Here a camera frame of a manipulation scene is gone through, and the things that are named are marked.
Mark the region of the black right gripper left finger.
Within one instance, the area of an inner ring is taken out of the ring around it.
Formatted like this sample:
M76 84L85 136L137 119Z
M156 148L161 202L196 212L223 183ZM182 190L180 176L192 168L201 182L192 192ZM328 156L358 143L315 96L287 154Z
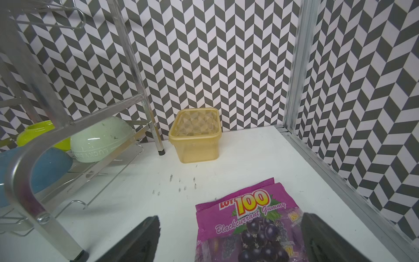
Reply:
M97 262L152 262L160 237L158 216L147 217Z

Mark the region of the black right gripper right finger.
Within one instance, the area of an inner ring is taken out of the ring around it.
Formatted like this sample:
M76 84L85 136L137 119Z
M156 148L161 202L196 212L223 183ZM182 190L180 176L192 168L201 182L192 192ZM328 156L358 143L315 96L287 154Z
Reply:
M316 214L305 213L301 229L310 262L370 262Z

